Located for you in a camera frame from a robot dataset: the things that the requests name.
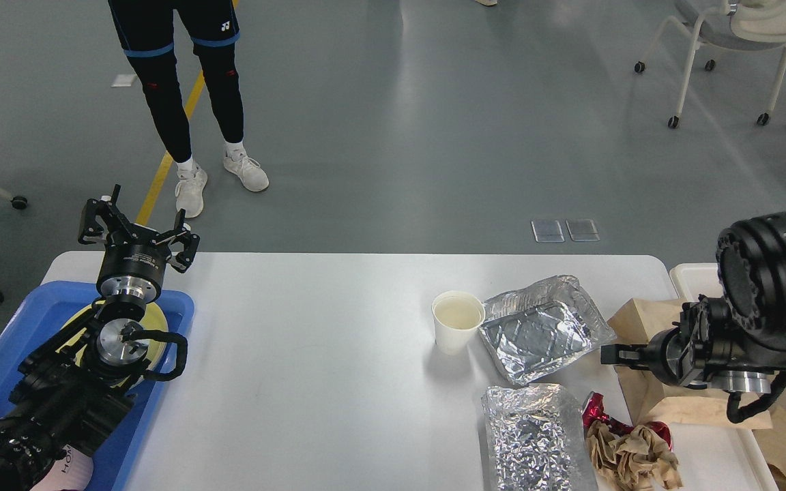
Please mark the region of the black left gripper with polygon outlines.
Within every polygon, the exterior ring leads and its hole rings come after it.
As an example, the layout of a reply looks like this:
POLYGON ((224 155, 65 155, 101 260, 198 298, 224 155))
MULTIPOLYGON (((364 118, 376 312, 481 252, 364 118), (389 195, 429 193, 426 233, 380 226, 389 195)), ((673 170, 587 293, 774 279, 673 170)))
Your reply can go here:
POLYGON ((97 291, 103 299, 130 295, 153 303, 161 295, 166 264, 186 273, 199 251, 200 237, 186 223, 186 211, 179 209, 171 230, 157 233, 155 245, 131 243, 133 224, 117 208, 121 186, 115 184, 109 196, 90 198, 82 209, 78 242, 105 243, 97 291))

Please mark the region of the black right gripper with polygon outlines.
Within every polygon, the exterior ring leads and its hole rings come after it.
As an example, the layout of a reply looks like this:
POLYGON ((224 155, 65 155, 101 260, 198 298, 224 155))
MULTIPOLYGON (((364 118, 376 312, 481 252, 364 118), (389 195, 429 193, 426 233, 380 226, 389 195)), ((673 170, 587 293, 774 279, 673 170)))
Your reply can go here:
POLYGON ((629 369, 649 369, 665 385, 686 387, 681 368, 683 344, 679 327, 657 333, 648 344, 614 343, 600 348, 603 366, 621 366, 629 369))

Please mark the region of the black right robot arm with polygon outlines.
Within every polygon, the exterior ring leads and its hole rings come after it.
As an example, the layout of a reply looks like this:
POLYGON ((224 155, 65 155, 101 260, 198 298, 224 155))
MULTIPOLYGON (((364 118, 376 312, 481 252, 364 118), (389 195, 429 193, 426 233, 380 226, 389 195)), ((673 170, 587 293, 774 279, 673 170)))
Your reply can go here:
POLYGON ((651 341, 606 345, 600 360, 668 386, 721 389, 727 420, 742 423, 786 389, 786 212, 732 224, 716 258, 723 295, 683 303, 651 341))

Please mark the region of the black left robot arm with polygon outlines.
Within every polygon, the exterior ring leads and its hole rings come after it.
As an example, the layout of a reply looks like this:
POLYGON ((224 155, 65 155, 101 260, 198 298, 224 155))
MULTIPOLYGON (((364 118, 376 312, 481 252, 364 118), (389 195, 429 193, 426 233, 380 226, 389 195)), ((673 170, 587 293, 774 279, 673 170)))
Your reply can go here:
POLYGON ((0 490, 31 489, 66 447, 93 455, 133 408, 130 388, 184 372, 187 339, 143 319, 166 266, 184 273, 193 264, 199 236, 184 209, 166 232, 129 221, 116 205, 120 190, 83 208, 78 242, 105 246, 98 298, 18 366, 14 408, 0 419, 0 490))

